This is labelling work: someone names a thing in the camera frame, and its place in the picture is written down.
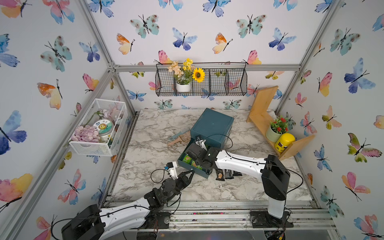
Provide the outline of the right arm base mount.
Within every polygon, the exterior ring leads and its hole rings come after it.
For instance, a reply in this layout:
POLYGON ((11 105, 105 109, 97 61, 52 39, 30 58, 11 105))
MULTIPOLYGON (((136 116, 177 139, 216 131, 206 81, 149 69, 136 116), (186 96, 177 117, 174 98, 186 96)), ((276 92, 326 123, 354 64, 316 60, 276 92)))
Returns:
POLYGON ((273 217, 267 210, 250 212, 250 221, 254 229, 261 228, 293 228, 291 211, 285 209, 281 219, 273 217))

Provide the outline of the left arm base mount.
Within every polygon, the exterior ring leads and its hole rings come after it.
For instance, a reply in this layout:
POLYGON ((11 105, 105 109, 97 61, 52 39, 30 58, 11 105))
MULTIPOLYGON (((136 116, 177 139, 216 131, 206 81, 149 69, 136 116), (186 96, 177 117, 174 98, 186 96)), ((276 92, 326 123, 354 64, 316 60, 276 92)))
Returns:
POLYGON ((168 229, 171 221, 171 213, 159 212, 150 213, 145 217, 145 222, 141 226, 142 229, 168 229))

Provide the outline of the green cookie packet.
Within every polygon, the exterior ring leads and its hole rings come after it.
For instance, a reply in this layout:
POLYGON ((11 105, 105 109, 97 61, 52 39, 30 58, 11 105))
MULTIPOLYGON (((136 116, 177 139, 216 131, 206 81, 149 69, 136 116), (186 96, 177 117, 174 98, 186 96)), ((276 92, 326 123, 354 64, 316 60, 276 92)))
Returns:
POLYGON ((185 155, 185 157, 183 158, 183 162, 190 165, 192 163, 192 158, 190 158, 188 155, 185 155))
POLYGON ((195 161, 192 161, 191 165, 192 165, 193 167, 199 169, 199 170, 202 170, 202 169, 203 169, 201 166, 197 165, 195 161))

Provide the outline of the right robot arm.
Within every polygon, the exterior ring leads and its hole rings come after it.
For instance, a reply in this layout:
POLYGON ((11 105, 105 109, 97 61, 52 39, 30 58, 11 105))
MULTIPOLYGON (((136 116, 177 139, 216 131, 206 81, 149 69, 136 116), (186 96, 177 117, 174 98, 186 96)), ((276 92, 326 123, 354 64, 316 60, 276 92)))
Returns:
POLYGON ((269 197, 268 214, 283 218, 291 174, 278 157, 251 158, 214 147, 205 150, 195 143, 187 147, 185 153, 206 170, 231 170, 261 180, 269 197))

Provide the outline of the black cookie packet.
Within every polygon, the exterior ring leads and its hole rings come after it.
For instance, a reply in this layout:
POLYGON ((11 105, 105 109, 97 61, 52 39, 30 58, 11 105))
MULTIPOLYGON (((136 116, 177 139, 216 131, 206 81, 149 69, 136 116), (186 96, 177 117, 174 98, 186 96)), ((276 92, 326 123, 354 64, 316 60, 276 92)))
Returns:
POLYGON ((225 181, 225 176, 224 176, 223 170, 216 169, 215 171, 216 171, 216 175, 217 175, 216 181, 225 181))
POLYGON ((234 177, 241 177, 243 174, 237 171, 233 171, 233 176, 234 177))
POLYGON ((234 179, 233 172, 231 170, 224 169, 224 177, 226 180, 234 179))

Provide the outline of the teal drawer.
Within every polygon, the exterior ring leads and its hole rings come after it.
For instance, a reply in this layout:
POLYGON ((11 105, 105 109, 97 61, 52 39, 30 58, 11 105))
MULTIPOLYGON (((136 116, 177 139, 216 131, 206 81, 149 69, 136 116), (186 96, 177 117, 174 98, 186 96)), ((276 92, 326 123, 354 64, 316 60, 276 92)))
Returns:
POLYGON ((195 144, 195 139, 191 139, 184 149, 183 153, 178 158, 178 165, 185 168, 187 171, 194 170, 196 175, 199 175, 205 179, 208 179, 212 174, 213 170, 204 169, 201 166, 197 165, 195 161, 187 155, 187 148, 191 144, 195 144))

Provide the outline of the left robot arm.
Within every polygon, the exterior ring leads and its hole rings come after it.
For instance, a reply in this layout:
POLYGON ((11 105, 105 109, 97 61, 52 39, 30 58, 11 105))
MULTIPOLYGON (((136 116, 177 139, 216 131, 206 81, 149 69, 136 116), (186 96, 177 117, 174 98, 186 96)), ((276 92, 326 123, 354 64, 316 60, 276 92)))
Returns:
POLYGON ((180 173, 175 179, 168 178, 159 188, 153 188, 142 198, 115 208, 102 208, 90 205, 68 219, 62 229, 63 240, 104 240, 129 229, 137 229, 156 219, 164 206, 174 197, 181 196, 195 174, 194 170, 180 173))

